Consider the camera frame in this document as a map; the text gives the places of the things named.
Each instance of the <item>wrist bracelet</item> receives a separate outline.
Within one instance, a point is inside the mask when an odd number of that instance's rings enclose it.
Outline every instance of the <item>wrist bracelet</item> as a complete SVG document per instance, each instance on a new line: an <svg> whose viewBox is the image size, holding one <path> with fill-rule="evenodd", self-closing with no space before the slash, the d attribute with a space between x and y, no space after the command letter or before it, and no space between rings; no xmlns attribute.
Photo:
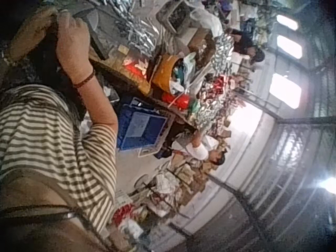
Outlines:
<svg viewBox="0 0 336 252"><path fill-rule="evenodd" d="M93 69L92 73L89 75L88 78L86 78L84 81L82 81L78 84L73 84L73 86L78 89L78 88L84 86L86 83L88 83L95 75L96 75L96 71Z"/></svg>

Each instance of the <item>blue plastic crate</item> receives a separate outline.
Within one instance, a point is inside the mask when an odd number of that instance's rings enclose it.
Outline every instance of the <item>blue plastic crate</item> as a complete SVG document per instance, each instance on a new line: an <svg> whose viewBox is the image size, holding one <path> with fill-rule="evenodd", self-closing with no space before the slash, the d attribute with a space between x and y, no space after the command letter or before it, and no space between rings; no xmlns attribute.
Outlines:
<svg viewBox="0 0 336 252"><path fill-rule="evenodd" d="M156 112L124 105L119 114L117 146L130 150L155 145L166 121Z"/></svg>

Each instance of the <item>floor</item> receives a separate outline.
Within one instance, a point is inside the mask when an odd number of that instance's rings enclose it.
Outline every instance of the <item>floor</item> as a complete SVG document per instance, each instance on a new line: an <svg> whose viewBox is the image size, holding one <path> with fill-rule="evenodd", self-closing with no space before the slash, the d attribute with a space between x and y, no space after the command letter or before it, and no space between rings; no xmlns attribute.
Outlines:
<svg viewBox="0 0 336 252"><path fill-rule="evenodd" d="M157 168L170 160L156 159L153 155L138 157L139 149L131 151L119 151L116 153L117 161L117 188L125 193L134 191L134 184L144 174L153 178L157 173Z"/></svg>

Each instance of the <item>red container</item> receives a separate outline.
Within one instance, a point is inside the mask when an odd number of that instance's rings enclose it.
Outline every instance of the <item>red container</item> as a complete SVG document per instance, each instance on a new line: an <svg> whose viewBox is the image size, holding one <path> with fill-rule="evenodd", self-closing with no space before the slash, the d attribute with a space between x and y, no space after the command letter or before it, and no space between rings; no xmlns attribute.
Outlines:
<svg viewBox="0 0 336 252"><path fill-rule="evenodd" d="M162 100L166 103L171 103L175 96L171 95L170 93L163 93ZM173 105L178 107L179 109L187 109L190 102L190 97L186 94L181 95L176 101L174 101Z"/></svg>

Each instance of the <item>window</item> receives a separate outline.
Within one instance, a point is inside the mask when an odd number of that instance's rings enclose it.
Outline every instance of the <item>window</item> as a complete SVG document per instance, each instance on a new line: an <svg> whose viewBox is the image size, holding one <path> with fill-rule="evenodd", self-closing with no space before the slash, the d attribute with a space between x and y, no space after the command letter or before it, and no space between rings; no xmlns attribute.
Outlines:
<svg viewBox="0 0 336 252"><path fill-rule="evenodd" d="M292 30L297 30L299 28L298 22L282 15L277 16L277 21Z"/></svg>
<svg viewBox="0 0 336 252"><path fill-rule="evenodd" d="M294 82L279 74L273 74L269 92L292 109L297 109L300 104L301 88Z"/></svg>
<svg viewBox="0 0 336 252"><path fill-rule="evenodd" d="M288 54L291 54L293 57L297 59L302 57L302 47L298 43L295 43L284 36L278 35L277 44L278 47Z"/></svg>

